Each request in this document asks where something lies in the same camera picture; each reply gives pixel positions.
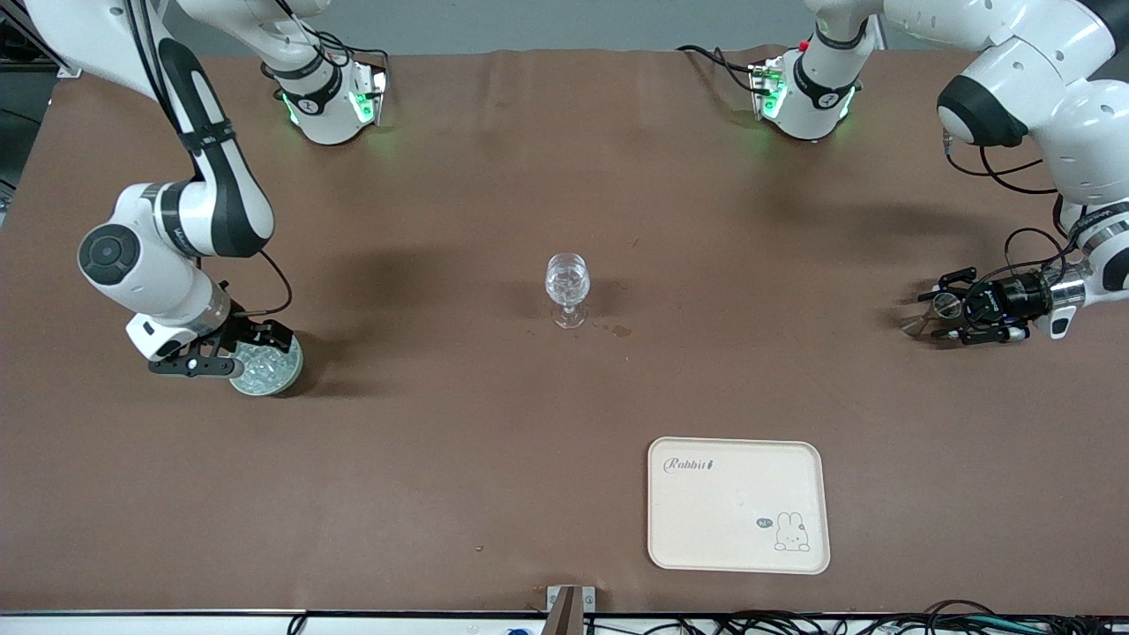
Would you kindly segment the brown table cover mat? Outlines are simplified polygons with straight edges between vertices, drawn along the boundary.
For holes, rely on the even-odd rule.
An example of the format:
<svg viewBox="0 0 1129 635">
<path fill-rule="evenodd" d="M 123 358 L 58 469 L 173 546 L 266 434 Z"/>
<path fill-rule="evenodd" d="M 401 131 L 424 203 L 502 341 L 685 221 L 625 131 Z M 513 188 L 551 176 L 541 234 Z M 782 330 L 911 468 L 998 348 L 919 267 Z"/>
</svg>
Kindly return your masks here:
<svg viewBox="0 0 1129 635">
<path fill-rule="evenodd" d="M 208 59 L 294 285 L 305 371 L 275 399 L 146 369 L 76 252 L 190 162 L 152 101 L 56 84 L 0 229 L 0 611 L 520 610 L 580 583 L 609 610 L 1129 614 L 1129 302 L 1060 341 L 900 329 L 1050 221 L 944 160 L 968 61 L 875 54 L 803 143 L 701 56 L 399 56 L 380 128 L 321 147 L 257 61 Z M 559 253 L 590 275 L 576 329 Z M 813 445 L 829 567 L 654 565 L 660 437 Z"/>
</svg>

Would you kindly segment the clear stemmed wine glass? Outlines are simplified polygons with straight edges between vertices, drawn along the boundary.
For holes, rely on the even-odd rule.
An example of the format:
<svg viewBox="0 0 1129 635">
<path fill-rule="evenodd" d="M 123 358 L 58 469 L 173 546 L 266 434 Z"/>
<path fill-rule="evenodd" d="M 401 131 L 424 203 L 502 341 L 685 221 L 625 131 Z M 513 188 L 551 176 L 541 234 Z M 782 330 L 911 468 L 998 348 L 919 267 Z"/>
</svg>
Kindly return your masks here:
<svg viewBox="0 0 1129 635">
<path fill-rule="evenodd" d="M 550 258 L 544 288 L 552 301 L 552 318 L 557 325 L 564 329 L 581 327 L 587 315 L 584 301 L 590 290 L 590 275 L 584 258 L 576 253 L 559 253 Z"/>
</svg>

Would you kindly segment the cream rabbit print tray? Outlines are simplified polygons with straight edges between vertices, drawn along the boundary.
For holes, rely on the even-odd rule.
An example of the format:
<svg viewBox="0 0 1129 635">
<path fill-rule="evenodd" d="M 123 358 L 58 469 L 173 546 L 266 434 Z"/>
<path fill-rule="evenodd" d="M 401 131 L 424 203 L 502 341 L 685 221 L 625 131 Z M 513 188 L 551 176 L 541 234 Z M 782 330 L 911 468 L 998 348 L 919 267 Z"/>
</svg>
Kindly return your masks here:
<svg viewBox="0 0 1129 635">
<path fill-rule="evenodd" d="M 831 551 L 819 450 L 799 441 L 654 440 L 647 550 L 665 569 L 823 573 Z"/>
</svg>

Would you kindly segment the aluminium frame profile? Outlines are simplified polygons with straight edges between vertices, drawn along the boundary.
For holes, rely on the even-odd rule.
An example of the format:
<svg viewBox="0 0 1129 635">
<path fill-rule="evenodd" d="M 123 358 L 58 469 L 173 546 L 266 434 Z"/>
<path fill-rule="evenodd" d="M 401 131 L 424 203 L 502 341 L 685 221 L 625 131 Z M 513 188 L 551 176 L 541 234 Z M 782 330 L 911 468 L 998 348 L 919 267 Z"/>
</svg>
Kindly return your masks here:
<svg viewBox="0 0 1129 635">
<path fill-rule="evenodd" d="M 0 73 L 77 78 L 81 69 L 49 46 L 32 20 L 25 0 L 0 0 Z"/>
</svg>

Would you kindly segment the steel double jigger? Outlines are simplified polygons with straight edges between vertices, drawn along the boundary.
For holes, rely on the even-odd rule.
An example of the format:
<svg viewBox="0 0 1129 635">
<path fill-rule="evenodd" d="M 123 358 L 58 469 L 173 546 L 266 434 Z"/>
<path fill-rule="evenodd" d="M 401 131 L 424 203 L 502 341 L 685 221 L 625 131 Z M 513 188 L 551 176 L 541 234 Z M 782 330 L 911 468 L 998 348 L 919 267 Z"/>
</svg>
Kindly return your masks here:
<svg viewBox="0 0 1129 635">
<path fill-rule="evenodd" d="M 919 315 L 904 318 L 900 329 L 914 339 L 948 338 L 963 320 L 963 301 L 948 292 L 920 294 L 916 302 L 924 306 Z"/>
</svg>

